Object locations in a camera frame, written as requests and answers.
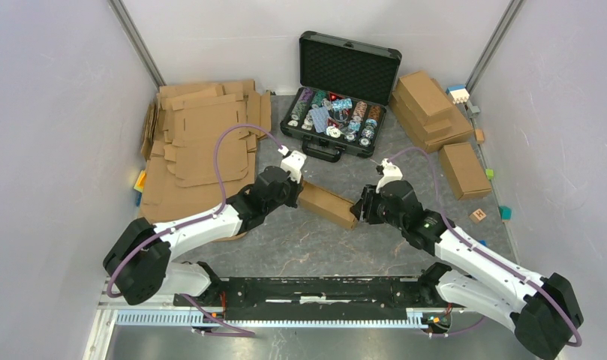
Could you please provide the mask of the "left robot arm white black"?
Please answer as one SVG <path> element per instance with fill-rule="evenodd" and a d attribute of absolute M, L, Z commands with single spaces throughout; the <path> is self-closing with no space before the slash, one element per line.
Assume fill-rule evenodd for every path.
<path fill-rule="evenodd" d="M 172 268 L 171 262 L 202 245 L 253 230 L 281 206 L 295 208 L 301 190 L 300 169 L 268 166 L 253 184 L 213 209 L 167 223 L 149 223 L 144 217 L 131 221 L 103 261 L 110 277 L 107 295 L 139 305 L 169 289 L 213 305 L 220 298 L 220 284 L 208 277 L 188 280 L 200 269 L 182 264 Z"/>

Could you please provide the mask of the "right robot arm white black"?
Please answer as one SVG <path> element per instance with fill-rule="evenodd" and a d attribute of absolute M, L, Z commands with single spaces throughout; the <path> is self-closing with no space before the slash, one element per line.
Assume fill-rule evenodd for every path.
<path fill-rule="evenodd" d="M 488 249 L 440 212 L 424 208 L 409 182 L 366 185 L 350 211 L 358 221 L 394 227 L 412 247 L 437 258 L 420 278 L 424 304 L 444 301 L 482 314 L 540 359 L 581 346 L 584 317 L 564 276 L 544 277 Z"/>

